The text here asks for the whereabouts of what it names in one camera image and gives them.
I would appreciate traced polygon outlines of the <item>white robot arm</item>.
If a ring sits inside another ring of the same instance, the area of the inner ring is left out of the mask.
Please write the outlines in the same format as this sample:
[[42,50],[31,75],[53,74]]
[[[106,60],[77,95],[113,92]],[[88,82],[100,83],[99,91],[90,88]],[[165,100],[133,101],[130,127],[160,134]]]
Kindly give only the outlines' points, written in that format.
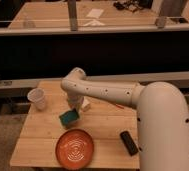
[[61,88],[72,105],[88,96],[136,110],[140,171],[189,171],[189,110],[176,86],[89,81],[76,67],[62,79]]

